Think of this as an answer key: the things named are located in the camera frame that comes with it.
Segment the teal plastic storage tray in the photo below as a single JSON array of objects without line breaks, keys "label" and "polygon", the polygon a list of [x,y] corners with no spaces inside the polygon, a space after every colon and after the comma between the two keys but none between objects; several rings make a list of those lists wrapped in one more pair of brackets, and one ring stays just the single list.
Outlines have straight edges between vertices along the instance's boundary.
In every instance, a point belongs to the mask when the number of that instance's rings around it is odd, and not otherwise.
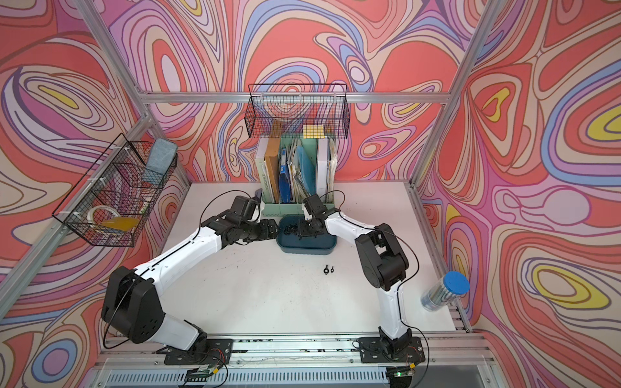
[{"label": "teal plastic storage tray", "polygon": [[300,238],[295,234],[284,234],[286,226],[304,219],[302,215],[287,215],[279,221],[280,233],[276,239],[284,253],[299,255],[329,255],[337,244],[337,237],[331,234],[316,238]]}]

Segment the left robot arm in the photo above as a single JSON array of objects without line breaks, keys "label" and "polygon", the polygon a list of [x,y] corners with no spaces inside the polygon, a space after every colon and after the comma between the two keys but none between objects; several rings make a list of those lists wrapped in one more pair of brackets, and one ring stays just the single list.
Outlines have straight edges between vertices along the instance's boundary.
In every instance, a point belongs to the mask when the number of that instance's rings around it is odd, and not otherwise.
[{"label": "left robot arm", "polygon": [[202,260],[237,243],[273,240],[273,219],[231,222],[214,216],[187,239],[135,268],[121,266],[110,276],[101,318],[134,344],[155,342],[187,353],[206,350],[206,333],[163,310],[167,289]]}]

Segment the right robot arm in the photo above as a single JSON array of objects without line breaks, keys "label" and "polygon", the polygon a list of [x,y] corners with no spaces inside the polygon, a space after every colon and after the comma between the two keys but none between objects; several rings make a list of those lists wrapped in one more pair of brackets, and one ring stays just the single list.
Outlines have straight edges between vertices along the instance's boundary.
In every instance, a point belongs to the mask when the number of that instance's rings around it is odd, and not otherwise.
[{"label": "right robot arm", "polygon": [[400,287],[406,280],[409,261],[391,227],[386,223],[364,224],[334,212],[328,216],[306,216],[298,222],[296,234],[303,238],[330,234],[356,247],[365,279],[377,289],[380,352],[392,359],[404,352],[412,330],[402,319]]}]

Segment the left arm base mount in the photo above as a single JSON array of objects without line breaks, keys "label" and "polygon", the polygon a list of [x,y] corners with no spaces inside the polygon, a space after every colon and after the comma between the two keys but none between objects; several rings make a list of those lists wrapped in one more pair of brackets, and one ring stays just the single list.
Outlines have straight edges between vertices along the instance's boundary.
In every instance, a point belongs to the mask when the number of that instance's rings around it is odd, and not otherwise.
[{"label": "left arm base mount", "polygon": [[167,347],[165,365],[227,365],[231,360],[232,339],[199,338],[189,350]]}]

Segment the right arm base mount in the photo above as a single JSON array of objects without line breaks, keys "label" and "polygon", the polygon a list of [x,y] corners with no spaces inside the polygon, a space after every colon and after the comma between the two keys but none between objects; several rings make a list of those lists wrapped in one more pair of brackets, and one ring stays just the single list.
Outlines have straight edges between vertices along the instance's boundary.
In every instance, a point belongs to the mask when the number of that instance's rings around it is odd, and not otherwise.
[{"label": "right arm base mount", "polygon": [[421,338],[404,336],[391,341],[380,337],[360,337],[356,340],[363,364],[404,363],[418,365],[426,361]]}]

